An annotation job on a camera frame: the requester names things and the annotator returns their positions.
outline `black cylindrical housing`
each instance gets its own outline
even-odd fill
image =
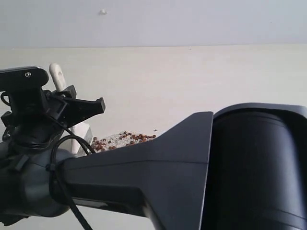
[[[276,115],[215,118],[202,229],[307,229],[300,154],[293,130]]]

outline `screw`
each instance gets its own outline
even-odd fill
[[[30,78],[30,77],[31,77],[31,73],[30,73],[30,72],[26,72],[24,75],[25,75],[27,78]]]

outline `white wall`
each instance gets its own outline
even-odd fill
[[[124,129],[161,134],[194,112],[242,102],[307,106],[307,45],[6,49],[0,60],[0,69],[58,62],[78,98],[103,96],[106,113],[88,120],[99,137]],[[81,210],[93,229],[153,229],[144,218]],[[82,229],[71,213],[6,229],[42,228]]]
[[[307,43],[306,8],[305,0],[2,0],[0,48]]]

